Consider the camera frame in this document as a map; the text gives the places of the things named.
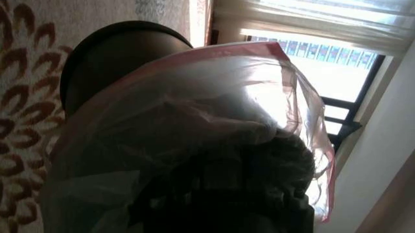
sheer white curtain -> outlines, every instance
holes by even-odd
[[[217,16],[245,29],[301,33],[402,56],[415,37],[414,0],[219,0]]]

carpet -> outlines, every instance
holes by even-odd
[[[0,0],[2,233],[43,232],[38,196],[66,123],[59,81],[73,48],[126,20],[158,22],[191,39],[189,1]]]

trash bag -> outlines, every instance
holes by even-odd
[[[41,194],[46,232],[127,232],[129,206],[190,151],[287,134],[313,152],[306,194],[326,221],[334,149],[324,119],[322,98],[278,43],[211,46],[146,64],[69,119]]]

black window frame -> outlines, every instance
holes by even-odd
[[[253,36],[251,35],[246,36],[246,41],[251,41],[251,40],[253,40]],[[373,66],[370,68],[369,75],[366,77],[366,80],[365,80],[365,83],[364,83],[364,86],[362,86],[362,89],[361,89],[361,92],[358,94],[358,98],[357,98],[356,102],[350,102],[350,101],[345,101],[345,100],[340,100],[340,99],[333,99],[329,97],[322,97],[326,105],[349,109],[349,113],[348,113],[345,120],[325,116],[326,121],[342,124],[342,128],[341,128],[338,135],[329,133],[329,139],[334,145],[336,151],[338,151],[341,144],[342,144],[344,140],[348,138],[348,136],[362,127],[362,124],[360,122],[356,122],[354,119],[357,117],[360,108],[362,106],[365,97],[368,95],[370,86],[372,86],[374,79],[377,77],[377,74],[378,74],[380,68],[382,66],[382,63],[385,61],[385,58],[386,58],[385,55],[381,55],[381,54],[377,55],[376,61],[374,61]]]

white wall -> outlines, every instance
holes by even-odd
[[[337,180],[332,221],[317,233],[354,233],[415,148],[413,43]]]

